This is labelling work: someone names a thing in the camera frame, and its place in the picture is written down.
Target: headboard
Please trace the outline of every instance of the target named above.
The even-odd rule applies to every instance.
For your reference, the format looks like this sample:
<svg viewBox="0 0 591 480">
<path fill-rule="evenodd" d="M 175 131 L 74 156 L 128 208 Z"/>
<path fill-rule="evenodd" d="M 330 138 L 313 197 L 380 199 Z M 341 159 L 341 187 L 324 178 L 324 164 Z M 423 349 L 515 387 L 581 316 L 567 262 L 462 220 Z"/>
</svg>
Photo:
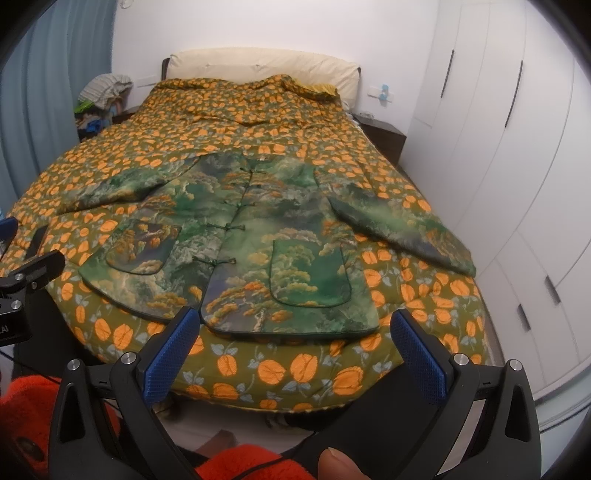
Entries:
<svg viewBox="0 0 591 480">
<path fill-rule="evenodd" d="M 333 84 L 343 108 L 351 111 L 355 106 L 361 67 L 319 53 L 252 47 L 186 50 L 162 61 L 161 79 L 205 77 L 247 83 L 279 73 L 305 84 Z"/>
</svg>

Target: floral bedspread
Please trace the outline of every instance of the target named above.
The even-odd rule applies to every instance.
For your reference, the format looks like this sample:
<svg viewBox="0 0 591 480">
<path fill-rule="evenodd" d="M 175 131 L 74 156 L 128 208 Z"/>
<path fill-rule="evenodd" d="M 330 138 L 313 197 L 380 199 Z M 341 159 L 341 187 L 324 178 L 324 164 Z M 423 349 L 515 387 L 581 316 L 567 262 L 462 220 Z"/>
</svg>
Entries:
<svg viewBox="0 0 591 480">
<path fill-rule="evenodd" d="M 297 158 L 325 174 L 349 178 L 414 216 L 431 211 L 328 94 L 306 90 L 287 76 L 245 85 L 166 80 L 130 120 L 64 153 L 31 185 L 12 210 L 20 228 L 0 275 L 23 263 L 34 232 L 49 224 L 40 252 L 58 249 L 67 262 L 47 289 L 74 335 L 106 362 L 138 351 L 164 325 L 116 307 L 83 282 L 78 268 L 140 202 L 120 189 L 119 198 L 100 205 L 68 210 L 64 204 L 76 190 L 127 170 L 142 167 L 154 172 L 148 177 L 162 177 L 159 172 L 188 155 L 198 161 L 226 150 Z M 450 351 L 464 352 L 475 363 L 486 361 L 484 306 L 471 277 L 362 232 L 355 239 L 379 313 L 376 333 L 348 342 L 295 339 L 279 345 L 268 338 L 224 337 L 203 327 L 173 388 L 243 408 L 303 411 L 342 405 L 401 363 L 388 325 L 390 314 L 402 306 Z"/>
</svg>

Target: silver bolt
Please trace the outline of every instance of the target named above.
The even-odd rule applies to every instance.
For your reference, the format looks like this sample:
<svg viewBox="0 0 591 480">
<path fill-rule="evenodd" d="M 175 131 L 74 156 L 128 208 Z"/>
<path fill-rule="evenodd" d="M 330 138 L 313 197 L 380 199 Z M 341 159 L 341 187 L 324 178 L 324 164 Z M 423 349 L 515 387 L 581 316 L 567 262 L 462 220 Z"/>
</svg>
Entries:
<svg viewBox="0 0 591 480">
<path fill-rule="evenodd" d="M 509 360 L 509 366 L 515 370 L 516 372 L 518 372 L 519 370 L 521 370 L 523 368 L 523 365 L 521 364 L 521 362 L 519 360 Z"/>
<path fill-rule="evenodd" d="M 80 366 L 80 360 L 78 360 L 77 358 L 75 358 L 74 360 L 70 360 L 68 362 L 68 370 L 77 370 L 78 367 Z"/>
<path fill-rule="evenodd" d="M 467 363 L 469 362 L 468 357 L 463 353 L 456 353 L 453 356 L 453 361 L 458 365 L 467 365 Z"/>
<path fill-rule="evenodd" d="M 121 361 L 125 364 L 125 365 L 130 365 L 132 363 L 135 362 L 135 360 L 137 359 L 137 355 L 133 352 L 125 352 L 123 355 L 121 355 Z"/>
</svg>

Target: human thumb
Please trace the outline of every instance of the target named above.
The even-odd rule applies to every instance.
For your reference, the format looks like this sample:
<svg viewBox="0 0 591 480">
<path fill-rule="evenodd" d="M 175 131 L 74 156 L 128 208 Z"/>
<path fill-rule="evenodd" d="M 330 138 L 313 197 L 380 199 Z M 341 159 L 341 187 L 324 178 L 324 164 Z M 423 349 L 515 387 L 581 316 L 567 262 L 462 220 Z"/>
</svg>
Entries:
<svg viewBox="0 0 591 480">
<path fill-rule="evenodd" d="M 369 480 L 369 477 L 343 452 L 327 448 L 318 460 L 318 480 Z"/>
</svg>

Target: wardrobe handle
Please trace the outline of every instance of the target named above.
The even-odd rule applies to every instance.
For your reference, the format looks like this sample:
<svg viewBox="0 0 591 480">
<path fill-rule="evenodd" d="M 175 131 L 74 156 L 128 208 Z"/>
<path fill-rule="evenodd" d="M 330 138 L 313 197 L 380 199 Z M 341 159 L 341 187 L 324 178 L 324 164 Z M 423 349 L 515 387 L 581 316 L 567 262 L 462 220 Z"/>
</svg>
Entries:
<svg viewBox="0 0 591 480">
<path fill-rule="evenodd" d="M 445 93 L 445 89 L 447 87 L 447 80 L 449 79 L 449 72 L 452 69 L 452 62 L 453 62 L 453 56 L 456 54 L 455 50 L 452 50 L 452 55 L 449 57 L 449 65 L 447 66 L 447 73 L 445 75 L 445 81 L 443 82 L 443 90 L 441 90 L 441 97 L 443 98 L 443 94 Z"/>
<path fill-rule="evenodd" d="M 523 73 L 523 60 L 521 60 L 521 66 L 519 67 L 519 76 L 517 77 L 517 85 L 515 86 L 515 93 L 513 94 L 513 101 L 511 102 L 511 108 L 509 109 L 509 115 L 507 115 L 507 121 L 505 122 L 505 128 L 509 125 L 509 118 L 513 113 L 513 107 L 515 106 L 515 100 L 517 99 L 517 92 L 519 92 L 519 84 L 521 83 L 521 74 Z"/>
<path fill-rule="evenodd" d="M 517 313 L 519 313 L 521 321 L 523 322 L 523 326 L 525 327 L 525 331 L 529 332 L 531 330 L 530 321 L 527 319 L 527 315 L 525 314 L 525 310 L 521 306 L 521 303 L 517 307 Z"/>
<path fill-rule="evenodd" d="M 546 284 L 546 287 L 548 288 L 548 291 L 550 292 L 550 296 L 552 297 L 552 300 L 554 300 L 554 304 L 555 305 L 560 304 L 560 302 L 562 302 L 562 300 L 560 300 L 560 295 L 558 295 L 558 291 L 556 290 L 556 287 L 554 286 L 554 284 L 552 283 L 552 280 L 550 280 L 550 277 L 548 275 L 546 275 L 546 279 L 544 280 L 544 283 Z"/>
</svg>

